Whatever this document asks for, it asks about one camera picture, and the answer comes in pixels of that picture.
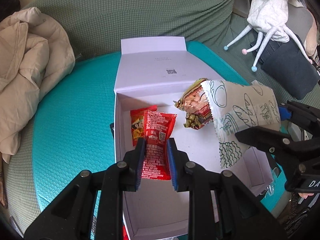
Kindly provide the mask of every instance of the red sauce packet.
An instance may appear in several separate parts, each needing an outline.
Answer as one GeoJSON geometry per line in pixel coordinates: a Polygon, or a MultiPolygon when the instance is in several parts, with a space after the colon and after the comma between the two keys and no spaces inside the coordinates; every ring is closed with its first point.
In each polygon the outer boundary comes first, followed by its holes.
{"type": "Polygon", "coordinates": [[[133,146],[137,145],[138,138],[144,137],[144,123],[143,123],[143,116],[144,111],[157,111],[157,106],[149,106],[137,110],[131,110],[131,134],[132,134],[132,144],[133,146]]]}
{"type": "Polygon", "coordinates": [[[143,162],[142,178],[171,179],[166,144],[172,133],[176,117],[176,114],[145,111],[146,157],[143,162]]]}

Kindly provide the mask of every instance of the box lid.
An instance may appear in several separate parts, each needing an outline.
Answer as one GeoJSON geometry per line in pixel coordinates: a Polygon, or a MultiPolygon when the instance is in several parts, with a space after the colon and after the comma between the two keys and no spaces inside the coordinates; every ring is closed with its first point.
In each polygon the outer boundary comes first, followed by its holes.
{"type": "Polygon", "coordinates": [[[184,37],[121,40],[115,92],[190,84],[198,78],[222,79],[206,63],[187,52],[184,37]]]}

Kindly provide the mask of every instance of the beige puffer jacket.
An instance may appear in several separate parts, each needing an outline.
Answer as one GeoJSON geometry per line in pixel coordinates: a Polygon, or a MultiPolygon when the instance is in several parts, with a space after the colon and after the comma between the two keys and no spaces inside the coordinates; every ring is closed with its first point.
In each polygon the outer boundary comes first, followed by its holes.
{"type": "Polygon", "coordinates": [[[19,131],[42,98],[75,64],[67,33],[36,7],[0,23],[0,153],[7,163],[20,146],[19,131]]]}

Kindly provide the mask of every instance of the heinz logo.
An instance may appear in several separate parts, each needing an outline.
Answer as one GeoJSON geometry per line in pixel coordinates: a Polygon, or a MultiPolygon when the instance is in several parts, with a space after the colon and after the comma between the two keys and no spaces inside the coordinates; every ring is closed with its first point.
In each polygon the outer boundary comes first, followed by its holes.
{"type": "Polygon", "coordinates": [[[157,137],[157,136],[152,135],[152,134],[151,134],[151,135],[149,135],[149,138],[150,138],[150,139],[154,139],[154,140],[157,140],[157,139],[158,139],[158,137],[157,137]]]}
{"type": "Polygon", "coordinates": [[[320,181],[316,184],[316,181],[313,180],[313,181],[310,183],[309,187],[318,187],[319,185],[320,185],[320,181]]]}

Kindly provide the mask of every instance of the white plush toy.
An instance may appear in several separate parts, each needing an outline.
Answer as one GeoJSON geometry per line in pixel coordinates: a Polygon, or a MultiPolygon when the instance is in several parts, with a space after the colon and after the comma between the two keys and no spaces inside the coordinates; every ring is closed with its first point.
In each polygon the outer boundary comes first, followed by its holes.
{"type": "Polygon", "coordinates": [[[285,25],[288,21],[288,0],[252,0],[247,21],[249,25],[223,49],[228,50],[229,46],[254,29],[258,33],[257,43],[250,49],[242,50],[242,53],[246,55],[260,47],[251,67],[253,72],[257,71],[257,62],[269,40],[288,42],[291,37],[299,46],[304,57],[312,63],[297,36],[285,25]],[[262,41],[263,33],[266,33],[266,36],[262,41]]]}

